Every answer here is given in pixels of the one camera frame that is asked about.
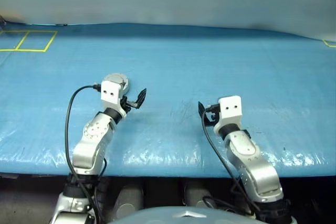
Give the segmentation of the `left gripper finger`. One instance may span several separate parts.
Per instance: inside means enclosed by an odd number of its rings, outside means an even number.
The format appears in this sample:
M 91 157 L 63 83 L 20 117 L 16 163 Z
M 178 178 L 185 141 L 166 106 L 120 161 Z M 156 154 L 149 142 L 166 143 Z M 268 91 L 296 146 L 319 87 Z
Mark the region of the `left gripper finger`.
M 135 109 L 139 109 L 141 105 L 143 104 L 146 97 L 146 88 L 143 89 L 137 97 L 137 100 L 135 102 L 130 102 L 130 106 Z

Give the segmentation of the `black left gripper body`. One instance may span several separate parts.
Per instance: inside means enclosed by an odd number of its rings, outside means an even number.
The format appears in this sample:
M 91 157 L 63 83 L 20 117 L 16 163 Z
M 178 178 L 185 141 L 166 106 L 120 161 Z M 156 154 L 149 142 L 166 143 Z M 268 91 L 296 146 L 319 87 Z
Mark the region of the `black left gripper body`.
M 127 96 L 124 95 L 120 100 L 120 105 L 125 112 L 130 112 L 131 107 L 127 105 Z

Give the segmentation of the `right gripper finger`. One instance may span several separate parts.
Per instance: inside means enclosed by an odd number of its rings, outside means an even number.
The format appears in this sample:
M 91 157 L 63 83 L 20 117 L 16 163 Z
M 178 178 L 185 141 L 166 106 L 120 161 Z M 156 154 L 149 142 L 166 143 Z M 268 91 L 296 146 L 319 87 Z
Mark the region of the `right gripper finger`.
M 208 117 L 206 116 L 206 109 L 203 106 L 203 104 L 201 102 L 198 101 L 198 113 L 201 117 L 202 120 L 202 124 L 204 126 L 209 126 L 210 125 L 210 121 L 208 119 Z

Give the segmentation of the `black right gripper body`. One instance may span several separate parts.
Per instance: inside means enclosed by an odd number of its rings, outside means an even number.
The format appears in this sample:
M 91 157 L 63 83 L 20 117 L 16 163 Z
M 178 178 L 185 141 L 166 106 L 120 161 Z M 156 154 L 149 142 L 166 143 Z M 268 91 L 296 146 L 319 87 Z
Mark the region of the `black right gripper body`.
M 206 108 L 206 113 L 211 114 L 211 119 L 206 117 L 206 125 L 215 125 L 219 121 L 220 105 L 213 104 Z

